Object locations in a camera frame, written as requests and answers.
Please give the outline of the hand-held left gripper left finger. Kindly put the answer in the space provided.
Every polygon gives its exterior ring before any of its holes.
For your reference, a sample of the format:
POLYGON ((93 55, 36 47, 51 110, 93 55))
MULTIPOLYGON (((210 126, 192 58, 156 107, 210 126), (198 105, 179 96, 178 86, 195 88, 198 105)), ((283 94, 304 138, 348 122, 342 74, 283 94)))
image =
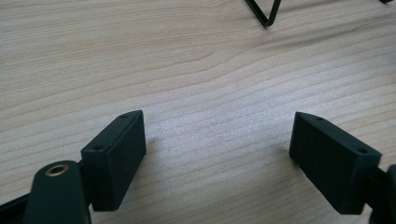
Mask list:
POLYGON ((115 211, 146 155, 144 113, 122 114, 81 150, 82 164, 93 177, 92 208, 115 211))

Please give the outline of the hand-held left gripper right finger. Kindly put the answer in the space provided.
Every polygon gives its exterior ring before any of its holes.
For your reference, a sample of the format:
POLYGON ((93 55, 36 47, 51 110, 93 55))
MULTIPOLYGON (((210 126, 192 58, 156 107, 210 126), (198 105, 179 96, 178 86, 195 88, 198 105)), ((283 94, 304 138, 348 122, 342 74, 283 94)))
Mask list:
POLYGON ((362 212, 363 187, 378 167, 378 151, 324 118, 297 112, 289 154, 338 213, 362 212))

